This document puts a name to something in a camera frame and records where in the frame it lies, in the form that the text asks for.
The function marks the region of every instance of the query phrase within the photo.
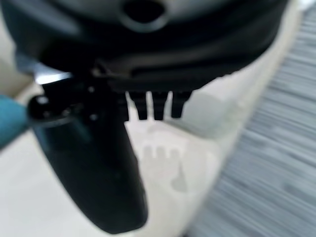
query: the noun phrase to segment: white surface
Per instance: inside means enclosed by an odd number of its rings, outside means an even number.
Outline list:
[[[311,7],[315,2],[316,0],[299,0],[300,8],[302,10],[306,10],[309,7]]]
[[[236,80],[244,80],[248,75],[245,70],[239,72],[239,76],[234,76],[234,82],[229,77],[222,81],[222,86],[217,85],[221,93],[212,94],[212,89],[208,91],[208,96],[216,98],[216,102],[220,100],[220,104],[206,100],[202,110],[216,113],[225,103],[230,109],[225,110],[220,123],[218,119],[210,119],[217,121],[217,129],[207,121],[208,117],[204,118],[204,123],[211,128],[209,134],[204,133],[204,138],[193,135],[199,134],[201,129],[189,128],[189,122],[185,129],[191,129],[191,133],[162,122],[140,122],[134,109],[130,109],[131,122],[127,123],[127,128],[140,160],[150,215],[146,227],[119,236],[178,237],[185,230],[216,181],[258,96],[280,63],[293,38],[298,19],[293,1],[278,43],[266,54],[268,59],[264,71],[253,68],[253,73],[257,74],[250,75],[257,76],[257,80],[246,80],[252,82],[246,83],[247,91],[238,92],[234,97],[222,96],[231,92],[226,90],[226,86],[234,85],[231,86],[234,88]],[[18,100],[25,103],[32,94],[39,91],[33,85]],[[94,227],[75,207],[30,131],[0,152],[0,236],[108,236]]]

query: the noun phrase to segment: black plastic object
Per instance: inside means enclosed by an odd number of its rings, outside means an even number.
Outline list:
[[[123,117],[114,107],[91,108],[59,109],[38,96],[28,115],[47,159],[83,213],[111,234],[138,229],[147,220],[147,204]]]
[[[101,58],[116,75],[109,80],[114,91],[146,92],[192,91],[247,66],[273,42],[288,0],[223,2],[216,10],[167,22],[150,33],[82,17],[52,1],[1,4],[8,29],[25,54],[78,73]]]

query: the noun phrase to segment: teal object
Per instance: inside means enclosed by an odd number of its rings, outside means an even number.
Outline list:
[[[27,128],[26,109],[14,100],[0,95],[0,149]]]

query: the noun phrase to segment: black plastic part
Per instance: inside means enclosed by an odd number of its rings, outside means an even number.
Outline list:
[[[156,72],[166,75],[170,70],[167,67],[171,64],[172,67],[193,69],[182,81],[182,84],[186,84],[187,78],[196,79],[194,74],[199,71],[199,67],[203,67],[203,73],[207,73],[209,68],[217,67],[219,61],[226,65],[230,64],[228,61],[233,61],[234,66],[229,68],[236,71],[236,68],[239,70],[244,67],[244,64],[237,67],[240,60],[246,61],[247,58],[252,62],[269,47],[276,36],[287,2],[288,0],[236,0],[216,13],[184,24],[170,24],[150,34],[138,34],[123,26],[76,18],[48,1],[2,0],[1,4],[8,29],[18,48],[47,66],[61,71],[87,69],[94,64],[96,58],[111,62],[122,56],[141,53],[157,56],[190,48],[199,52],[197,57],[186,63],[179,62],[181,56],[171,54],[172,57],[169,58],[175,59],[173,63],[161,65],[160,61],[160,66],[154,68],[139,66],[132,69],[132,76],[127,81],[113,82],[117,90],[134,91],[133,88],[136,88],[137,91],[141,81],[149,80],[148,83],[145,81],[144,87],[147,89],[143,91],[151,91],[159,85],[162,78],[159,76],[152,79],[151,75]],[[195,50],[194,47],[202,45],[207,45],[204,50]],[[177,73],[175,84],[178,84],[186,70],[172,70],[172,73]],[[220,75],[228,73],[223,70]],[[167,77],[164,80],[169,81],[172,78]]]
[[[168,92],[152,92],[155,120],[163,120],[164,106],[168,98]]]
[[[128,113],[128,105],[126,100],[126,94],[125,93],[119,93],[117,95],[118,98],[118,108],[122,115],[122,118],[124,122],[129,121],[129,113]]]
[[[118,234],[146,223],[138,162],[123,118],[113,106],[62,116],[37,97],[28,117],[47,159],[82,212],[100,229]]]
[[[139,120],[146,120],[148,118],[146,92],[130,92],[129,96],[135,103]]]
[[[192,92],[173,92],[171,117],[180,119],[185,103],[190,99]]]

